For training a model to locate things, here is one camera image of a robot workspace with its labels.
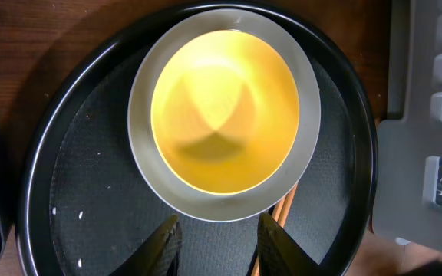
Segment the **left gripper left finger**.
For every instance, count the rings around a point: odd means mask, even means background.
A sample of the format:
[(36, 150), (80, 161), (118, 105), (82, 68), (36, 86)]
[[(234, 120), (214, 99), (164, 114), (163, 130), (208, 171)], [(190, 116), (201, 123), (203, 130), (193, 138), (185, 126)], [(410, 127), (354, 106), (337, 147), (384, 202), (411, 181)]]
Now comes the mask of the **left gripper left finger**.
[(177, 276), (182, 236), (178, 215), (171, 215), (110, 276)]

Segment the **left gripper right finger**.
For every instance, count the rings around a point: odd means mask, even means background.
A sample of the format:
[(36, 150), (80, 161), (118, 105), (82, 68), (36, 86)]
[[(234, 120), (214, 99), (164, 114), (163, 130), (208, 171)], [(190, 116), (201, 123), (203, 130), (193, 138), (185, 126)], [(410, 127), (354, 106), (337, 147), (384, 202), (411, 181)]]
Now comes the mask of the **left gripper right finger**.
[(332, 273), (320, 267), (268, 213), (259, 216), (257, 254), (261, 276), (303, 276)]

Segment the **wooden chopstick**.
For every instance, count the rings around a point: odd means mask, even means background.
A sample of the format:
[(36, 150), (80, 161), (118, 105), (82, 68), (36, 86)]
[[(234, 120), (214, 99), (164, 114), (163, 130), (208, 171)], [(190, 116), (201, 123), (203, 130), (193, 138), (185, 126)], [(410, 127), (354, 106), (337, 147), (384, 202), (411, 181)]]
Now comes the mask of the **wooden chopstick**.
[(282, 205), (282, 211), (280, 212), (279, 219), (278, 219), (278, 223), (281, 227), (285, 226), (285, 223), (286, 223), (287, 218), (289, 216), (290, 208), (292, 206), (292, 203), (293, 203), (293, 200), (295, 197), (295, 192), (296, 192), (297, 187), (298, 187), (298, 185), (295, 184), (294, 187), (291, 189), (291, 191), (285, 197), (285, 201), (283, 202), (283, 205)]
[[(280, 212), (282, 211), (282, 205), (285, 201), (286, 195), (275, 205), (275, 208), (272, 211), (272, 217), (278, 222)], [(251, 276), (259, 276), (259, 258), (256, 258), (255, 264), (253, 266)]]

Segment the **grey plate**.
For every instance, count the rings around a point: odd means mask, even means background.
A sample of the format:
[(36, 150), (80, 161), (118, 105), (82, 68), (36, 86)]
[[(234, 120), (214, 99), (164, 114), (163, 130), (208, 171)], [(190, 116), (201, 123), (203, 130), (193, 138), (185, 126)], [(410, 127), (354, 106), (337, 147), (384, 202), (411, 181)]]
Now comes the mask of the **grey plate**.
[[(213, 195), (194, 189), (167, 166), (153, 138), (151, 107), (159, 76), (187, 42), (211, 31), (235, 30), (267, 42), (283, 58), (299, 96), (299, 126), (283, 164), (266, 181), (245, 192)], [(183, 19), (155, 42), (134, 79), (127, 111), (130, 148), (142, 176), (167, 205), (195, 219), (232, 222), (246, 219), (283, 198), (299, 181), (315, 151), (321, 121), (320, 90), (307, 54), (280, 24), (252, 11), (217, 8)]]

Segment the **yellow bowl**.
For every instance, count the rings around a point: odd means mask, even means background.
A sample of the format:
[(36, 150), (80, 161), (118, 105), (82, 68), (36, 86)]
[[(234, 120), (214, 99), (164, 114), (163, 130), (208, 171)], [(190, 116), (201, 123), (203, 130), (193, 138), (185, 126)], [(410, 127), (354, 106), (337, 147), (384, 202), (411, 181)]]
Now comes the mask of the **yellow bowl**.
[(213, 195), (250, 190), (283, 164), (299, 126), (295, 80), (255, 35), (211, 31), (182, 46), (153, 92), (153, 138), (170, 170)]

